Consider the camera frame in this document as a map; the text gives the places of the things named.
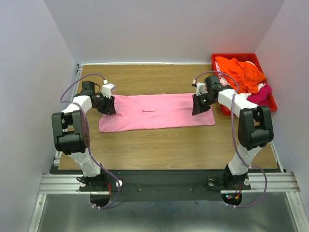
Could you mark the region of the light pink t shirt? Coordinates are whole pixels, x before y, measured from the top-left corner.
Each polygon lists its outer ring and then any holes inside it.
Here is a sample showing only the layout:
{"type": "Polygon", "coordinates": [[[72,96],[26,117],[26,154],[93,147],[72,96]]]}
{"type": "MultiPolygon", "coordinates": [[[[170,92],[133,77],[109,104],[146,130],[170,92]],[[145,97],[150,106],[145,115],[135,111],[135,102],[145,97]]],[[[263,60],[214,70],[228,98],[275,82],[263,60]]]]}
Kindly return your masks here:
{"type": "Polygon", "coordinates": [[[191,93],[116,95],[114,106],[115,115],[103,115],[99,120],[101,133],[215,125],[211,109],[192,115],[191,93]]]}

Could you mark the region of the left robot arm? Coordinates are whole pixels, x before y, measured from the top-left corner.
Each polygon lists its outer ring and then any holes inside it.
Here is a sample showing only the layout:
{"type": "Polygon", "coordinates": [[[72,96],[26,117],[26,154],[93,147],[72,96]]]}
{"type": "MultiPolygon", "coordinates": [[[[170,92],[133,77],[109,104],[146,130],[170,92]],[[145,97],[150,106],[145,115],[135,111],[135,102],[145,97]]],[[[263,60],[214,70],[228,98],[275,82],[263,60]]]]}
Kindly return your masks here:
{"type": "Polygon", "coordinates": [[[86,112],[90,109],[104,115],[116,114],[112,93],[116,85],[104,80],[100,92],[95,91],[96,83],[82,82],[81,92],[74,95],[69,105],[51,116],[54,144],[57,151],[75,161],[83,172],[77,181],[85,191],[103,191],[110,188],[107,171],[95,160],[90,148],[90,132],[86,112]]]}

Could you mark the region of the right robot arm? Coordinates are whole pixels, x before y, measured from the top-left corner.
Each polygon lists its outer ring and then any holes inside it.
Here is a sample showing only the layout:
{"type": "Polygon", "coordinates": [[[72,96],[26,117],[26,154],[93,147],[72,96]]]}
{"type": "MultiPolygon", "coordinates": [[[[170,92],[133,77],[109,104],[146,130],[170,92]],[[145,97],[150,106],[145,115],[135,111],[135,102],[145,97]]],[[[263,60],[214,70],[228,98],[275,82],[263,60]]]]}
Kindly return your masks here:
{"type": "Polygon", "coordinates": [[[269,107],[246,100],[238,94],[238,88],[223,86],[217,75],[208,76],[204,82],[194,79],[192,86],[196,89],[192,96],[194,116],[210,110],[212,104],[219,103],[231,111],[231,117],[238,117],[238,126],[232,127],[236,153],[225,167],[222,183],[228,189],[246,184],[254,157],[274,138],[269,107]]]}

